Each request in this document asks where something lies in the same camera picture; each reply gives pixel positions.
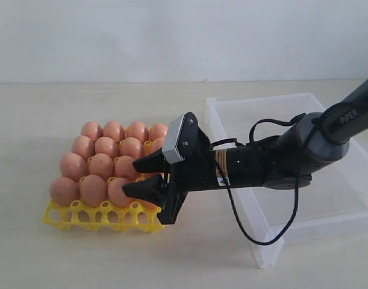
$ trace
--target white table surface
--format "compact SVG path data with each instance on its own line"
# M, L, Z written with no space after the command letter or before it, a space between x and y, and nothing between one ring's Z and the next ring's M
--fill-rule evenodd
M189 194L157 234L41 221L58 161L89 120L169 123L205 99L311 92L329 106L362 80L0 85L0 288L368 288L368 231L286 245L258 269L226 192ZM368 151L368 132L356 137Z

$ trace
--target yellow egg tray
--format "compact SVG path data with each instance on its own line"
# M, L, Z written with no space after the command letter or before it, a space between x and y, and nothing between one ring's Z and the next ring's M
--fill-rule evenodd
M148 140L143 144L145 155L149 154L151 143L152 142ZM144 179L145 174L141 174L141 177L136 181L142 181ZM60 220L54 220L51 218L50 214L53 210L58 213ZM73 226L79 226L88 231L98 231L100 227L108 227L118 232L125 232L131 228L138 228L143 232L155 233L164 228L164 225L161 225L157 219L157 214L160 211L161 208L144 208L142 204L137 201L133 202L128 208L118 208L109 200L105 200L99 207L92 208L85 205L82 200L75 200L69 207L61 207L53 200L50 200L42 217L42 222L62 230L70 230ZM85 212L88 215L89 220L81 220L79 218L80 212ZM116 222L112 222L112 219L110 220L110 213L114 213L116 215L116 218L114 218L117 220ZM146 220L145 218L141 220L140 215L142 213L145 214Z

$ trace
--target wire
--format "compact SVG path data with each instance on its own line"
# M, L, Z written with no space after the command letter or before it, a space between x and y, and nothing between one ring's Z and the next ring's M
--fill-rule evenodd
M276 235L276 237L274 237L273 239L271 239L270 241L258 241L258 240L255 240L253 239L246 231L245 231L245 228L244 226L242 225L241 223L241 220L239 218L239 214L237 213L237 210L236 210L236 206L235 206L235 202L234 202L234 199L233 199L233 195L232 195L232 192L231 192L231 187L229 186L229 182L228 180L226 179L226 176L219 164L219 162L217 160L213 160L216 164L216 167L217 167L217 170L219 171L224 183L225 183L225 186L226 186L226 190L228 191L228 196L229 196L229 199L231 201L231 205L232 205L232 210L233 210L233 213L234 213L234 216L235 216L235 219L237 221L237 224L241 230L241 232L243 233L243 235L249 240L251 241L252 243L256 244L256 245L260 245L260 246L269 246L269 245L272 245L274 244L275 242L277 242L283 235L284 233L288 230L288 228L291 226L291 224L293 223L293 221L295 220L295 217L296 217L296 214L298 213L298 206L299 206L299 180L300 180L300 172L301 172L301 164L302 164L302 156L305 152L305 150L307 149L310 141L312 140L313 136L315 135L315 133L321 129L321 124L322 122L326 119L327 115L332 112L333 110L335 110L336 108L338 107L342 107L342 106L347 106L347 105L351 105L349 104L348 102L340 102L338 104L335 104L331 107L329 107L326 111L324 111L319 118L316 118L314 119L314 126L312 127L311 131L308 133L300 151L299 151L299 155L298 155L298 158L297 158L297 161L296 161L296 176L295 176L295 187L294 187L294 204L293 204L293 210L292 210L292 214L291 214L291 217L289 218L288 222L285 224L285 226L283 227L283 229L278 233L278 235ZM279 124L279 125L285 125L285 126L289 126L289 124L293 123L297 123L299 122L302 117L305 116L305 114L300 114L296 117L294 117L291 122L281 122L281 121L273 121L272 119L270 120L270 122L272 123L275 123L275 124ZM257 124L259 123L262 123L262 122L266 122L266 120L261 120L259 122L257 122L251 129L251 132L250 132L250 142L255 144L256 145L256 142L254 141L253 139L253 131L256 127Z

